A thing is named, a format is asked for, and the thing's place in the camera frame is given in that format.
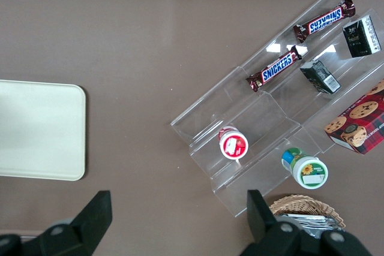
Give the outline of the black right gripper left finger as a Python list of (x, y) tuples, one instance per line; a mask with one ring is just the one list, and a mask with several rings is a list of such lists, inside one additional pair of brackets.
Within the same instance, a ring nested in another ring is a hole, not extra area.
[(68, 224), (48, 228), (21, 246), (22, 255), (92, 255), (112, 223), (110, 191), (99, 191)]

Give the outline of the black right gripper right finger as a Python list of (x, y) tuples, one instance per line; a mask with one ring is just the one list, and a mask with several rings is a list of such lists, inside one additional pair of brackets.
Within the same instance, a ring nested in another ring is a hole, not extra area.
[(254, 242), (242, 255), (298, 255), (300, 230), (289, 222), (279, 222), (260, 191), (247, 191), (247, 221)]

